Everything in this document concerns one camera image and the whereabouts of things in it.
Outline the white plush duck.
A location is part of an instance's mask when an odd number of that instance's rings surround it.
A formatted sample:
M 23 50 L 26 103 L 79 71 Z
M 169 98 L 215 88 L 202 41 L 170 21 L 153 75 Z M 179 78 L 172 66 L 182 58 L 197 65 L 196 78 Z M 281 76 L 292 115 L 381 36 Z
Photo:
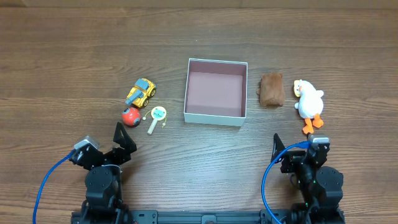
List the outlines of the white plush duck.
M 317 90 L 306 80 L 295 80 L 294 93 L 296 97 L 299 97 L 299 101 L 294 105 L 294 108 L 305 122 L 302 131 L 304 134 L 313 134 L 314 127 L 321 128 L 324 125 L 320 117 L 324 107 L 322 100 L 324 92 Z

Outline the yellow toy truck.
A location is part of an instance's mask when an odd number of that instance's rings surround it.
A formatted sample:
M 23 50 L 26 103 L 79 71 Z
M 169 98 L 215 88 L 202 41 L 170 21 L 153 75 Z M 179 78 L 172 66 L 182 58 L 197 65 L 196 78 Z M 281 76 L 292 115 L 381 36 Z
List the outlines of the yellow toy truck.
M 126 97 L 125 104 L 144 108 L 149 104 L 149 99 L 156 94 L 157 85 L 146 78 L 138 79 Z

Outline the brown plush toy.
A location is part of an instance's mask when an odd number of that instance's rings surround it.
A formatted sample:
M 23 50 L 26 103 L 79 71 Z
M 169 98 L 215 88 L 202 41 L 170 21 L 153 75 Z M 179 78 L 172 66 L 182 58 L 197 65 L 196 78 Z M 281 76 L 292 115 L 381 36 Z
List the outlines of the brown plush toy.
M 283 74 L 275 71 L 263 74 L 256 94 L 261 106 L 283 106 L 285 103 Z

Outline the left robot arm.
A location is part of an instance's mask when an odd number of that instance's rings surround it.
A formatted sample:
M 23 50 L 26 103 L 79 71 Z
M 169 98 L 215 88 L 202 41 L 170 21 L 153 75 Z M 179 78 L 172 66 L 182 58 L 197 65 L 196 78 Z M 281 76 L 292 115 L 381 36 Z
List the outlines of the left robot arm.
M 107 153 L 99 151 L 99 143 L 90 136 L 74 145 L 69 160 L 88 173 L 85 177 L 86 199 L 81 210 L 72 213 L 72 224 L 134 223 L 129 206 L 123 202 L 120 165 L 131 160 L 137 146 L 120 122 L 116 124 L 113 142 L 118 147 Z

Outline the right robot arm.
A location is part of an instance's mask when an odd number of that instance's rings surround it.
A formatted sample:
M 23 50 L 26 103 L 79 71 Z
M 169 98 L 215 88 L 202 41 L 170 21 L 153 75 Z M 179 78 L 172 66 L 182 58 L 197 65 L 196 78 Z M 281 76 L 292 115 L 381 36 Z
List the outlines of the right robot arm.
M 273 137 L 271 164 L 281 163 L 280 171 L 295 178 L 296 187 L 303 202 L 295 203 L 277 220 L 281 223 L 344 223 L 339 202 L 343 198 L 343 174 L 325 166 L 330 150 L 329 137 L 308 134 L 307 141 L 300 142 L 286 151 L 278 134 Z

